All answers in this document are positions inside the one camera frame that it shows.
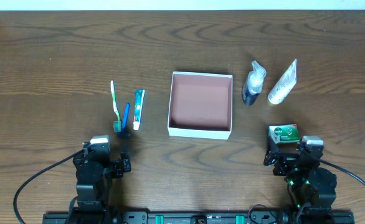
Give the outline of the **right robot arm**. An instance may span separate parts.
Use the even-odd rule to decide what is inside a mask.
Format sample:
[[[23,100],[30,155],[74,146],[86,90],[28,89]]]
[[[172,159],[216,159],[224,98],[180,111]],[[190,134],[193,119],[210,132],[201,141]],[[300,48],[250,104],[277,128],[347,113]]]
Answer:
[[[323,149],[318,136],[303,136],[296,152],[282,152],[271,137],[267,138],[263,164],[273,165],[273,174],[284,177],[293,204],[302,215],[326,215],[336,200],[337,177],[320,167]]]

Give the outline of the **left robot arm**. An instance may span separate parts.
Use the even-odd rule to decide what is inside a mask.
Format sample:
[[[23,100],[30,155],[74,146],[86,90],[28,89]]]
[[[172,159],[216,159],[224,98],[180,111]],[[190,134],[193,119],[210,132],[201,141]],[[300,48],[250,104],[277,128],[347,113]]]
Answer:
[[[130,154],[121,152],[111,160],[108,152],[84,149],[73,157],[77,196],[70,202],[69,215],[98,214],[117,217],[118,209],[109,204],[114,179],[131,171]]]

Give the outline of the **green soap bar box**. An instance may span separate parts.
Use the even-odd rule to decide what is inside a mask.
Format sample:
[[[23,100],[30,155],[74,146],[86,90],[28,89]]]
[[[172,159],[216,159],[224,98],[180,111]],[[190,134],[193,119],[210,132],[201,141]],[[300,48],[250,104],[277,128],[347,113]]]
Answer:
[[[268,136],[275,144],[290,144],[300,140],[296,124],[269,126]]]

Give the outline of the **green toothpaste tube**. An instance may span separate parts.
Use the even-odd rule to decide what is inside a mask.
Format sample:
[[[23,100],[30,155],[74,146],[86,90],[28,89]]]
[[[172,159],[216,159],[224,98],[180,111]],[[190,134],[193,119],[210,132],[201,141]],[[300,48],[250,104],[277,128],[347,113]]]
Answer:
[[[135,110],[134,110],[134,120],[133,120],[133,129],[135,131],[139,130],[140,128],[145,93],[146,90],[135,91]]]

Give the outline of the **clear pump soap bottle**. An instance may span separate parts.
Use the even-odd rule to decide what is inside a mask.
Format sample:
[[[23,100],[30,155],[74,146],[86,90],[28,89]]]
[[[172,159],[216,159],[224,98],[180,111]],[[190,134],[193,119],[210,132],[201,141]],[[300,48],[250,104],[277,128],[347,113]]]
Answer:
[[[253,105],[257,97],[261,94],[263,82],[267,74],[266,69],[256,60],[252,62],[252,68],[253,70],[248,74],[242,87],[242,99],[248,106]]]

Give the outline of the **blue disposable razor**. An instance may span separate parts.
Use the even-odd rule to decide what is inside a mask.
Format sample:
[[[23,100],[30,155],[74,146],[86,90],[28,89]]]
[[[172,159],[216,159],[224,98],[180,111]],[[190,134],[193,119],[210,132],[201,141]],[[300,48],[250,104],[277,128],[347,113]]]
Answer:
[[[129,110],[130,110],[130,104],[127,103],[126,106],[125,106],[123,119],[121,121],[121,131],[118,133],[118,136],[126,137],[126,138],[130,136],[127,133],[127,123],[128,123]]]

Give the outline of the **white lotion tube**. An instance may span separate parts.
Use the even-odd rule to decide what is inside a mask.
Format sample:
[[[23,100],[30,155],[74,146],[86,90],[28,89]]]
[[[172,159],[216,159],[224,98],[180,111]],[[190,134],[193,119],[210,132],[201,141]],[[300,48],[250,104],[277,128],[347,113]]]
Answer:
[[[275,86],[268,94],[267,100],[271,105],[280,104],[296,85],[296,65],[297,59],[294,59],[292,64],[287,68],[284,74],[280,77],[279,81],[277,81]]]

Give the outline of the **green white toothbrush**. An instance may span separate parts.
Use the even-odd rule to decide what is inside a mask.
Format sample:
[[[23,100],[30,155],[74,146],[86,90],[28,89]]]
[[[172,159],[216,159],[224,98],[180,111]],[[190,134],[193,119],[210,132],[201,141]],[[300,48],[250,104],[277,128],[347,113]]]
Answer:
[[[113,128],[116,133],[121,131],[121,119],[120,113],[118,111],[117,102],[116,102],[116,90],[115,90],[115,82],[112,80],[110,82],[110,90],[111,90],[111,97],[113,102],[113,112],[116,115],[116,121],[113,123]]]

